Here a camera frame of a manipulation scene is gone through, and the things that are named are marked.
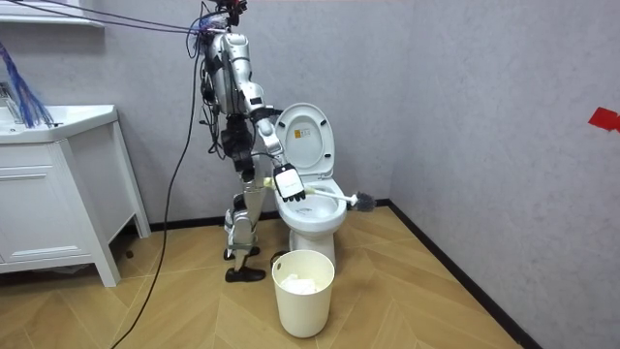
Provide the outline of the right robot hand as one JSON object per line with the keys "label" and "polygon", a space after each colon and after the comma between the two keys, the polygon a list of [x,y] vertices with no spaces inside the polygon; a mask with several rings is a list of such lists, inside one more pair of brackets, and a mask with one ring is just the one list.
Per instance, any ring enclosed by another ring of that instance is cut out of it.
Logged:
{"label": "right robot hand", "polygon": [[303,182],[294,165],[288,163],[278,166],[272,174],[278,194],[284,202],[299,202],[306,199]]}

